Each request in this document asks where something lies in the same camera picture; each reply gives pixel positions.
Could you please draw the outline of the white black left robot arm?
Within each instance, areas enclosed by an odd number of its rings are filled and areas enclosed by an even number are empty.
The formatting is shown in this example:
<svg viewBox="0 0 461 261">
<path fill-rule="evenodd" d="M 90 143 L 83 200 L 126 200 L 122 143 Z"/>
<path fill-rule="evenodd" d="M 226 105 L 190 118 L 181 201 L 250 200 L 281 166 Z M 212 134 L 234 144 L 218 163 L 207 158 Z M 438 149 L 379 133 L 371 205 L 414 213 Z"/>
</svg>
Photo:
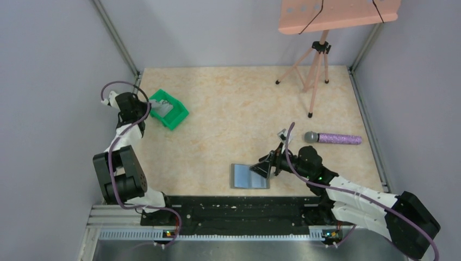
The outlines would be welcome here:
<svg viewBox="0 0 461 261">
<path fill-rule="evenodd" d="M 99 187 L 108 204 L 153 213 L 167 208 L 163 192 L 148 186 L 134 146 L 144 137 L 149 103 L 131 92 L 111 91 L 103 104 L 118 110 L 116 133 L 109 147 L 92 159 Z"/>
</svg>

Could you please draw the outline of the card with black stripe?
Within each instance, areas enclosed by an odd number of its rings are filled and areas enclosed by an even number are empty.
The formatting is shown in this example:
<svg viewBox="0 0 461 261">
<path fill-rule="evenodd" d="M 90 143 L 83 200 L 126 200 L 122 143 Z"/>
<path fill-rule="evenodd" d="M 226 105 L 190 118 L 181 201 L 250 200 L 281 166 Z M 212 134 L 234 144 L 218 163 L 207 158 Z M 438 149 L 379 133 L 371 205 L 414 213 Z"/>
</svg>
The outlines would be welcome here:
<svg viewBox="0 0 461 261">
<path fill-rule="evenodd" d="M 160 101 L 157 101 L 157 100 L 149 100 L 150 104 L 151 104 L 151 109 L 155 110 L 155 111 L 170 111 L 171 108 L 172 108 L 172 105 L 166 101 L 166 100 L 160 100 Z"/>
</svg>

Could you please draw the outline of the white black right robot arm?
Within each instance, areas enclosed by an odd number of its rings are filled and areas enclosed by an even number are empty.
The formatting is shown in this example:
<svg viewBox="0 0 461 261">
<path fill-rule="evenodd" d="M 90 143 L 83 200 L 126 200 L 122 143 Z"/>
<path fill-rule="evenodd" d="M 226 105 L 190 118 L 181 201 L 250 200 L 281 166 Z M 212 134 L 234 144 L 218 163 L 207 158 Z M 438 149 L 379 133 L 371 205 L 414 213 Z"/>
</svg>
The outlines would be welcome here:
<svg viewBox="0 0 461 261">
<path fill-rule="evenodd" d="M 408 258 L 420 260 L 429 248 L 434 251 L 434 260 L 440 258 L 434 238 L 441 227 L 411 192 L 395 195 L 353 183 L 326 168 L 312 146 L 302 147 L 293 155 L 280 145 L 250 169 L 264 178 L 269 178 L 272 169 L 275 175 L 293 173 L 320 197 L 332 219 L 383 236 Z"/>
</svg>

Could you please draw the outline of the grey card holder wallet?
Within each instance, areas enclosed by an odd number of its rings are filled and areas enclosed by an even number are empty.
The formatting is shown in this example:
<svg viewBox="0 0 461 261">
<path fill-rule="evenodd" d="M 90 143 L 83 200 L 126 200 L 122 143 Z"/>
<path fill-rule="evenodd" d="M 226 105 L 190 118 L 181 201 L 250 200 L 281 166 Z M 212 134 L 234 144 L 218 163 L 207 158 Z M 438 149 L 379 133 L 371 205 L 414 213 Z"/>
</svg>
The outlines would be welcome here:
<svg viewBox="0 0 461 261">
<path fill-rule="evenodd" d="M 250 170 L 249 165 L 231 164 L 230 182 L 231 189 L 269 189 L 270 183 L 264 177 Z"/>
</svg>

